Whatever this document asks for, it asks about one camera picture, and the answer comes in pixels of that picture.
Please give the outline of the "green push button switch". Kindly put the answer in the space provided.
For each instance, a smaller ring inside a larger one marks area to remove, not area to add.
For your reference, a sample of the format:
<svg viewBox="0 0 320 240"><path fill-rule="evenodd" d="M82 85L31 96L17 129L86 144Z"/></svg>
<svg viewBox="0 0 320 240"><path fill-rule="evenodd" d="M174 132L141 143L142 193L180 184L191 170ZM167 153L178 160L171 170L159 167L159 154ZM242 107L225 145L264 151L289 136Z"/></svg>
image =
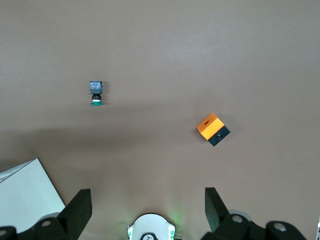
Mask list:
<svg viewBox="0 0 320 240"><path fill-rule="evenodd" d="M89 82L89 93L91 94L91 105L101 106L102 93L103 93L103 82L102 81L90 81Z"/></svg>

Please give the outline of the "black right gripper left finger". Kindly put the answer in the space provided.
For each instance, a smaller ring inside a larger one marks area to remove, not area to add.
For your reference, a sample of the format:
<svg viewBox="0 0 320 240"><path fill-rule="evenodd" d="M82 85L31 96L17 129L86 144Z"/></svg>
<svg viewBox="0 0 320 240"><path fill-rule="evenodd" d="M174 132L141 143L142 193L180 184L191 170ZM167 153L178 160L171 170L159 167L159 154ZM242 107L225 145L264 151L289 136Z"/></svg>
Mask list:
<svg viewBox="0 0 320 240"><path fill-rule="evenodd" d="M56 217L39 220L26 231L1 226L0 240L78 240L91 216L91 190L81 189Z"/></svg>

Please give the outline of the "orange and black box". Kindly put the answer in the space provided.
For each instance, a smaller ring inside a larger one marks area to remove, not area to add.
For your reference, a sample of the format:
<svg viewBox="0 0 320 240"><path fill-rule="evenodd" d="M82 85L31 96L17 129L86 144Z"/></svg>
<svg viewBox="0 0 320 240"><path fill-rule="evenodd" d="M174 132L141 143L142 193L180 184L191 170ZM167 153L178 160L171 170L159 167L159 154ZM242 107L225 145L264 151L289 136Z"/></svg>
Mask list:
<svg viewBox="0 0 320 240"><path fill-rule="evenodd" d="M199 123L196 129L214 147L231 133L226 125L213 113L210 113Z"/></svg>

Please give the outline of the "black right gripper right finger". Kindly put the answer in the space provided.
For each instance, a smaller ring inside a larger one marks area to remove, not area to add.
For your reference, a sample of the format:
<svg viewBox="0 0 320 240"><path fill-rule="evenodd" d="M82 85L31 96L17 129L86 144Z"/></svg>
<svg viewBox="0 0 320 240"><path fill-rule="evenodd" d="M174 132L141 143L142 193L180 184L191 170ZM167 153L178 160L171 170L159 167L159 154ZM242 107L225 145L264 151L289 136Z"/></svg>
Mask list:
<svg viewBox="0 0 320 240"><path fill-rule="evenodd" d="M201 240L307 240L288 222L270 221L260 227L239 213L231 214L214 187L205 188L205 215L210 232Z"/></svg>

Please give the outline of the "white drawer cabinet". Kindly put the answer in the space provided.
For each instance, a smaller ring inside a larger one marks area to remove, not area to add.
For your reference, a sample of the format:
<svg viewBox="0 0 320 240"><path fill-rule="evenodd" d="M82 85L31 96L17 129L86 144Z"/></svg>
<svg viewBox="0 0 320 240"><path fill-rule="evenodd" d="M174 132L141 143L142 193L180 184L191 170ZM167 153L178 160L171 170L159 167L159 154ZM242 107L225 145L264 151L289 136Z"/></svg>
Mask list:
<svg viewBox="0 0 320 240"><path fill-rule="evenodd" d="M0 227L24 232L65 204L38 158L0 171Z"/></svg>

